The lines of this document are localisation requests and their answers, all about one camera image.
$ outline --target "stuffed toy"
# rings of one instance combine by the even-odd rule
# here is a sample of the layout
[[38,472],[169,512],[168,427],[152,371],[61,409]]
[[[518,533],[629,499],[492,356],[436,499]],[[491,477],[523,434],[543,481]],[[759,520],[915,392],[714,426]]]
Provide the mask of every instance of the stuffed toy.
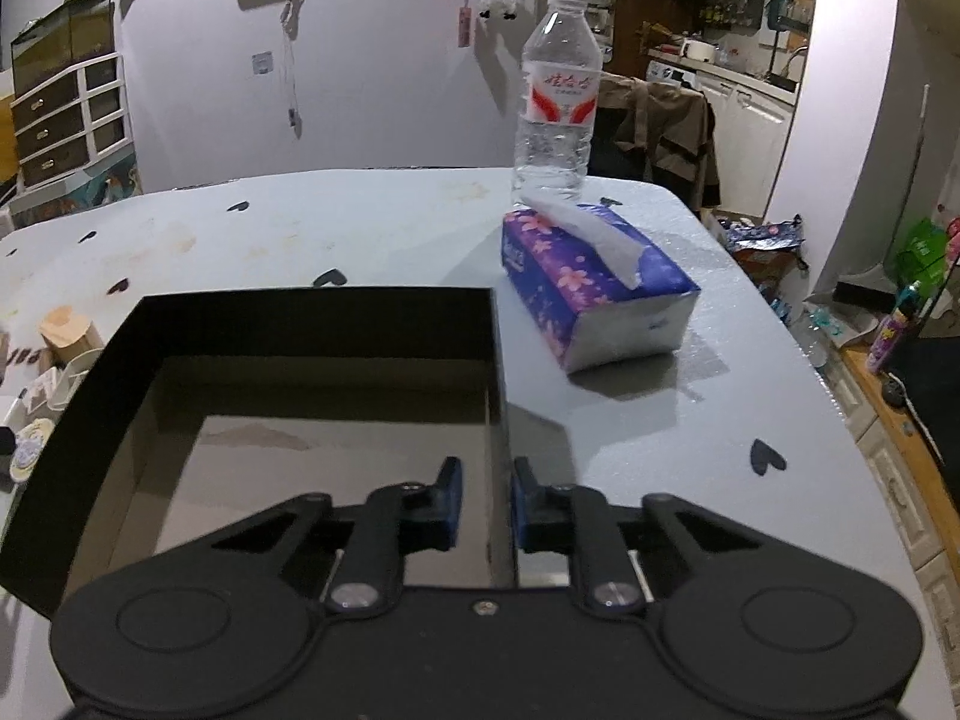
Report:
[[510,20],[517,18],[517,3],[520,0],[480,0],[480,18],[502,16]]

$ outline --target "water bottle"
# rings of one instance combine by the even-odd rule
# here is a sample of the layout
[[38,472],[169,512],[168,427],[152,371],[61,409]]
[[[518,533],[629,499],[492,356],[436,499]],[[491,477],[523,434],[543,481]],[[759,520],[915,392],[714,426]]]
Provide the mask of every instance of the water bottle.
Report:
[[603,65],[586,9],[587,0],[547,0],[544,20],[523,47],[515,203],[580,197]]

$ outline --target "bottle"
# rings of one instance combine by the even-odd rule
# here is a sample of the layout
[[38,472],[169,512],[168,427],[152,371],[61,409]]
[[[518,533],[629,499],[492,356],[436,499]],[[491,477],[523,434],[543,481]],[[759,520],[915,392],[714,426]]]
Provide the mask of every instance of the bottle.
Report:
[[603,66],[586,8],[587,0],[547,0],[544,20],[523,47],[515,203],[580,198]]
[[889,316],[877,327],[877,337],[867,353],[867,370],[878,373],[882,370],[890,355],[893,354],[904,331],[910,325],[917,309],[920,308],[920,282],[915,281],[896,296],[896,306]]

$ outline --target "table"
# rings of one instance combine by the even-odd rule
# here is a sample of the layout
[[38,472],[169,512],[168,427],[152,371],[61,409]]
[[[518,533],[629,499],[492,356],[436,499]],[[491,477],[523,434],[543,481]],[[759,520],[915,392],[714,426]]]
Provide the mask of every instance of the table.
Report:
[[[904,708],[954,718],[928,612],[870,472],[826,388],[733,260],[669,191],[589,178],[584,199],[622,203],[614,210],[703,294],[675,356],[568,378],[499,263],[509,190],[507,169],[327,170],[134,197],[3,239],[0,324],[11,348],[39,348],[40,319],[70,304],[106,339],[147,293],[305,286],[332,268],[354,285],[494,288],[511,448],[542,480],[576,480],[616,504],[669,491],[886,581],[926,633]],[[125,278],[128,289],[107,294]],[[29,378],[25,365],[13,367],[0,391]],[[751,471],[757,437],[786,457],[786,471]],[[522,581],[549,579],[562,565],[551,557],[523,556]],[[0,608],[0,716],[52,720],[67,699],[47,623],[12,600]]]

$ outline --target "drawer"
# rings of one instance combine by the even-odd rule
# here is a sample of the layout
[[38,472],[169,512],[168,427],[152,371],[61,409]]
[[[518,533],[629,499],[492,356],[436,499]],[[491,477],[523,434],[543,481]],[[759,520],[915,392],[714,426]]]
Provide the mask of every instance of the drawer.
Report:
[[918,570],[917,581],[944,654],[953,702],[960,703],[960,587],[950,570],[947,553],[940,552]]
[[99,122],[104,116],[109,116],[120,110],[120,90],[110,89],[90,98],[90,121]]
[[840,405],[847,430],[853,435],[853,440],[859,440],[877,418],[874,407],[870,405],[870,401],[863,394],[847,366],[833,353],[827,357],[824,380],[827,381],[827,386]]
[[41,116],[62,108],[80,96],[77,88],[77,74],[71,73],[50,86],[44,87],[35,95],[24,98],[22,103],[13,106],[13,128],[23,129]]
[[40,124],[31,127],[22,135],[16,136],[16,150],[23,161],[31,154],[47,148],[52,143],[64,141],[71,135],[76,135],[83,130],[83,111],[80,109],[80,103],[65,111],[59,112],[56,116],[44,119]]
[[920,490],[882,423],[875,421],[856,445],[880,485],[910,565],[919,568],[943,549]]
[[96,89],[110,81],[117,80],[117,60],[108,59],[106,62],[98,62],[96,65],[90,65],[84,71],[86,74],[86,90]]
[[89,161],[86,153],[86,138],[74,138],[72,141],[57,146],[38,157],[24,162],[23,183],[31,187],[40,184],[55,175],[83,167]]
[[114,143],[122,141],[123,136],[123,117],[121,117],[93,130],[93,145],[96,146],[99,154],[113,146]]

